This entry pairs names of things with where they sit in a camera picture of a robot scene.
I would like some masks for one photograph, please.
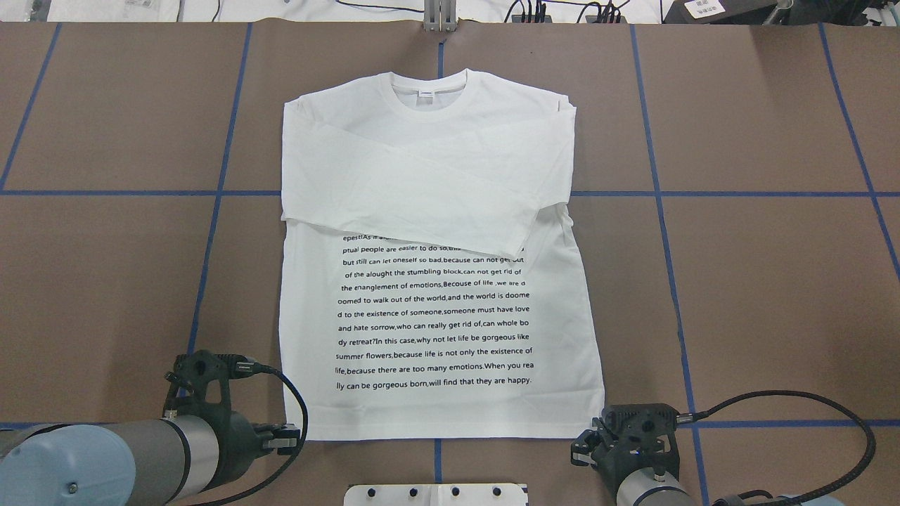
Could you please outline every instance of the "white t-shirt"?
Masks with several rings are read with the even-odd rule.
[[[310,439],[572,438],[598,415],[574,115],[471,70],[285,105],[279,330]]]

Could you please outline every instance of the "crew neckline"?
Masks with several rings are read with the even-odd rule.
[[[382,92],[384,102],[397,114],[415,121],[436,121],[457,114],[465,109],[467,103],[472,101],[472,96],[477,89],[478,73],[468,68],[439,79],[423,80],[405,77],[393,72],[385,72],[378,75],[379,89]],[[460,89],[462,93],[456,97],[447,107],[431,111],[417,111],[404,104],[394,87],[405,88],[412,91],[448,91]]]

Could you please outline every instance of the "shirt sleeve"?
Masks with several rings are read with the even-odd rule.
[[[284,107],[286,220],[517,258],[542,200]]]

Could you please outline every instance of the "white metal plate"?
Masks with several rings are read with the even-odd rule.
[[[344,506],[527,506],[527,490],[516,483],[354,485]]]

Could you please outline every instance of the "white bracket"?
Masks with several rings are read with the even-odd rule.
[[[456,31],[456,0],[425,0],[425,31]]]
[[[528,487],[516,483],[354,485],[344,506],[527,506]]]

